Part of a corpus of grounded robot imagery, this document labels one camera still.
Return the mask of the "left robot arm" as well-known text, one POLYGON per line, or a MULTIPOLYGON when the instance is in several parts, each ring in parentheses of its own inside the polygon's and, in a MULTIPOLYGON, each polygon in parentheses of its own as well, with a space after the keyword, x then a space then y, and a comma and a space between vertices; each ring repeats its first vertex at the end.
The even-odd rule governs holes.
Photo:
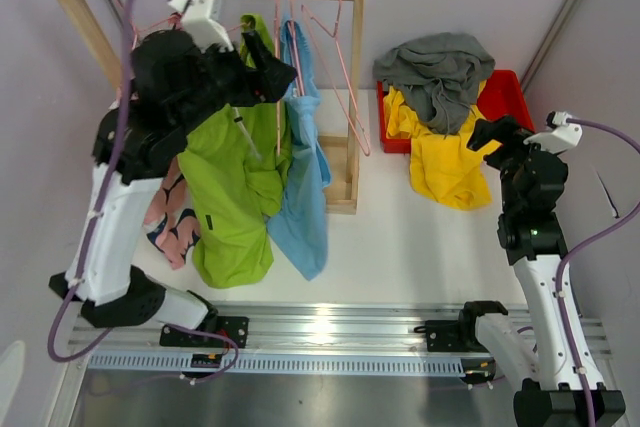
POLYGON ((296 73, 255 30, 242 52, 213 41, 199 47, 184 30, 164 30, 125 52, 124 85, 102 118, 92 157, 93 191, 77 254, 49 287, 78 302, 91 326, 110 331, 149 321, 180 326, 197 347, 216 337, 213 308, 196 294, 166 287, 132 263, 153 197, 189 135, 227 107, 273 103, 296 73))

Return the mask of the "yellow shorts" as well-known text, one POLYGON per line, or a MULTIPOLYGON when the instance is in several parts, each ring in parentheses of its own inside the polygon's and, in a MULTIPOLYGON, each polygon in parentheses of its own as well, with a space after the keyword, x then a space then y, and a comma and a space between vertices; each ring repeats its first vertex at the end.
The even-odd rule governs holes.
POLYGON ((484 118, 476 105, 471 107, 459 132, 450 135, 437 134, 422 124, 403 94, 393 87, 383 97, 382 105, 386 136, 410 142, 409 176, 415 192, 462 211, 492 202, 481 165, 499 143, 491 141, 479 151, 467 148, 476 122, 484 118))

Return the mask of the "grey shorts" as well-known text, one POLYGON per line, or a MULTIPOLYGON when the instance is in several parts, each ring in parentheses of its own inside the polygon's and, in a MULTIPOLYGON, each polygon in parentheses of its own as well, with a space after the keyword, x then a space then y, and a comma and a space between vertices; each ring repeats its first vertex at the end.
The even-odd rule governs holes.
POLYGON ((443 32, 406 41, 373 63, 376 80, 402 93, 421 123, 455 135, 469 117, 495 59, 476 37, 443 32))

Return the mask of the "pink wire hanger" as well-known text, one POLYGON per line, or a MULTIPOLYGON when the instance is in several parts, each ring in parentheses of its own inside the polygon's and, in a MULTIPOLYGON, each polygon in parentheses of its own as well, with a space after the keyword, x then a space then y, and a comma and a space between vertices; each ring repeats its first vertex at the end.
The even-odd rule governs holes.
POLYGON ((337 8, 332 30, 330 30, 325 24, 323 24, 317 18, 317 16, 311 11, 311 9, 307 7, 306 4, 301 5, 301 13, 302 13, 305 27, 309 34, 309 38, 311 39, 312 46, 320 61, 320 65, 330 81, 330 86, 343 111, 344 117, 347 120, 349 134, 353 135, 353 137, 355 138, 355 141, 357 142, 360 148, 360 151, 366 157, 368 157, 371 155, 371 141, 370 141, 369 134, 365 131, 364 124, 360 117, 358 101, 356 100, 355 91, 351 81, 351 76, 347 73, 346 63, 345 63, 344 55, 342 53, 342 48, 339 40, 339 28, 340 28, 343 0, 337 0, 337 1, 338 1, 338 8, 337 8), (318 40, 316 39, 315 30, 312 27, 313 24, 317 25, 333 41, 335 52, 339 60, 341 73, 347 87, 349 105, 346 105, 346 101, 341 97, 338 91, 337 83, 333 76, 334 71, 330 69, 327 64, 324 52, 321 49, 318 40))

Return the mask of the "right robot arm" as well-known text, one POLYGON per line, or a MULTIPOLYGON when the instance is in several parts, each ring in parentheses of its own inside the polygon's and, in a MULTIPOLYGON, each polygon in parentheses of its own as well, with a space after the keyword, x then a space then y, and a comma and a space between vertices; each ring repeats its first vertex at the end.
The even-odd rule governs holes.
POLYGON ((479 120, 468 148, 500 173, 498 238, 524 292, 535 336, 528 346, 497 301, 464 305, 456 329, 468 350, 482 347, 514 390, 519 426, 613 426, 626 412, 621 391, 607 387, 590 352, 573 296, 565 238, 555 213, 569 170, 561 153, 578 145, 582 128, 565 112, 534 134, 511 116, 479 120))

